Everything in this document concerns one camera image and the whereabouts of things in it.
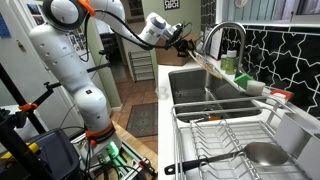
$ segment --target dish drainer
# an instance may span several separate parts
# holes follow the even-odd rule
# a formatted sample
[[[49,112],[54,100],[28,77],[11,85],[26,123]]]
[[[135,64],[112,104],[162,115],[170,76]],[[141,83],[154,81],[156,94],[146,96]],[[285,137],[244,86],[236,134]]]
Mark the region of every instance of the dish drainer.
[[[225,109],[215,111],[201,111],[176,114],[176,108],[192,107],[198,105],[220,104],[237,101],[265,100],[268,97],[250,97],[240,99],[216,100],[206,102],[194,102],[176,104],[172,107],[172,119],[174,127],[174,145],[175,145],[175,179],[310,179],[308,175],[298,166],[296,158],[289,155],[289,161],[280,166],[264,166],[250,161],[245,154],[238,155],[232,159],[219,161],[215,163],[202,162],[194,170],[182,171],[179,162],[186,160],[212,157],[220,154],[230,153],[241,150],[246,144],[257,142],[268,142],[277,144],[274,140],[274,130],[271,123],[274,117],[282,118],[277,112],[279,106],[282,106],[289,112],[294,111],[288,106],[282,104],[277,99],[273,108],[251,107],[240,109]],[[219,120],[212,122],[203,122],[204,118],[192,120],[189,126],[178,125],[181,117],[190,115],[208,115],[214,113],[229,113],[239,111],[267,110],[270,114],[265,119],[252,119],[250,121],[237,122],[236,120]],[[193,149],[194,157],[190,157],[190,148]]]

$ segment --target metal spoon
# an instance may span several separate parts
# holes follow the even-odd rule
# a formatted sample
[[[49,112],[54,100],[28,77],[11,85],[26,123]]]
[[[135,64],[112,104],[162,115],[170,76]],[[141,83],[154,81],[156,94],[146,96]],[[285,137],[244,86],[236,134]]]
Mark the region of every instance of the metal spoon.
[[[192,161],[182,162],[182,170],[188,171],[200,166],[201,162],[216,162],[224,159],[233,158],[235,156],[246,155],[251,161],[261,165],[281,165],[288,161],[288,154],[282,150],[280,146],[276,146],[266,142],[251,142],[247,144],[241,151],[236,151],[228,154],[222,154],[210,158],[197,159]],[[166,175],[175,174],[175,164],[164,168]]]

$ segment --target cabinet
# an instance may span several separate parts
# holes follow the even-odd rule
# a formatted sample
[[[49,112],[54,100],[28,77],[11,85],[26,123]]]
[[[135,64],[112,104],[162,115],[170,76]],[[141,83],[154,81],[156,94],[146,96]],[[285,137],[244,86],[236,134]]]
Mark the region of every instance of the cabinet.
[[[152,60],[149,51],[129,52],[134,81],[154,79]]]

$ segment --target floor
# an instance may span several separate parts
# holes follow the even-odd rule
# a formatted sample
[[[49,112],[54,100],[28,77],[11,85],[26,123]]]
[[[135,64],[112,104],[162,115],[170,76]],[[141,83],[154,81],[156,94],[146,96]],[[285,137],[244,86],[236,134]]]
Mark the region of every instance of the floor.
[[[112,113],[111,120],[126,129],[133,105],[158,102],[158,97],[155,93],[155,81],[145,80],[134,82],[130,76],[128,66],[124,66],[119,58],[111,59],[111,71],[123,104],[121,111]],[[158,136],[148,136],[137,139],[158,154]]]

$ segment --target refrigerator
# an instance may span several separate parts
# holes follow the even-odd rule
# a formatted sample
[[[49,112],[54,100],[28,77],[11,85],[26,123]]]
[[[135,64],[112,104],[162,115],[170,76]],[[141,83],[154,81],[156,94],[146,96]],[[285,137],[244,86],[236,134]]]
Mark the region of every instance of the refrigerator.
[[[0,13],[10,33],[9,36],[0,36],[0,62],[27,102],[31,103],[46,92],[44,83],[58,82],[42,62],[28,37],[33,27],[46,23],[41,10],[42,2],[6,0],[0,4]],[[70,32],[69,38],[79,56],[86,59],[86,42],[82,29]],[[90,53],[89,61],[84,64],[86,68],[95,66]],[[92,72],[89,76],[93,77],[93,83],[106,95],[99,75],[94,74]],[[2,82],[0,82],[0,91],[0,106],[16,104]],[[54,93],[39,106],[37,111],[49,129],[58,128],[63,121],[62,127],[83,126],[77,107],[74,106],[72,98],[63,87],[55,88]],[[76,131],[77,129],[68,129],[66,133],[71,135]]]

